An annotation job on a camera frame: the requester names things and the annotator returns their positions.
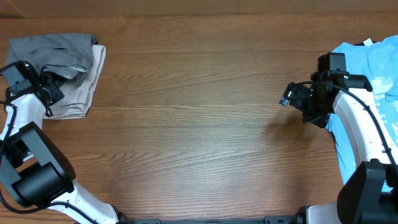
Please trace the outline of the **grey shorts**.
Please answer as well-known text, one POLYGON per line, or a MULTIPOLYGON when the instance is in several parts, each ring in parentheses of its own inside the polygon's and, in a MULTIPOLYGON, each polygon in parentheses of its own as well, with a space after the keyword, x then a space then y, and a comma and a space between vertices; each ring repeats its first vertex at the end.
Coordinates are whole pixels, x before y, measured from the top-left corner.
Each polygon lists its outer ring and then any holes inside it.
POLYGON ((56 73, 71 80, 92 67, 92 46, 97 41, 97 36, 85 33, 18 37, 9 41, 6 64, 26 61, 37 73, 56 73))

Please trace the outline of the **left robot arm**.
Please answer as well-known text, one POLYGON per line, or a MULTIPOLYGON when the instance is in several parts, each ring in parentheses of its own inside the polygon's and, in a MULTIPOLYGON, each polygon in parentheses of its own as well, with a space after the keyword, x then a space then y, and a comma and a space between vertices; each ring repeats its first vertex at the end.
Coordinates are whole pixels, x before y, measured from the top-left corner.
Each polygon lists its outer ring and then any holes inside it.
POLYGON ((9 85, 2 101, 7 118, 1 133, 1 184, 21 208, 4 197, 1 204, 18 214, 55 210, 77 223, 130 223, 76 181, 70 161, 43 132, 52 96, 35 68, 17 61, 3 67, 1 76, 9 85))

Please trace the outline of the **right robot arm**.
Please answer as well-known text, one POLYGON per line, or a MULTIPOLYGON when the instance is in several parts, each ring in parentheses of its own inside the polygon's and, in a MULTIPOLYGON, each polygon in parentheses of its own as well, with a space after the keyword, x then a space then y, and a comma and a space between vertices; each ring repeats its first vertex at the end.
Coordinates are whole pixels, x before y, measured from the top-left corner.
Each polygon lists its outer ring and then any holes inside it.
POLYGON ((303 122, 324 128, 336 114, 348 135, 356 170, 335 202, 300 211, 296 223, 397 223, 397 147, 377 111, 364 75, 346 70, 343 53, 318 58, 308 82, 288 84, 280 103, 302 112, 303 122))

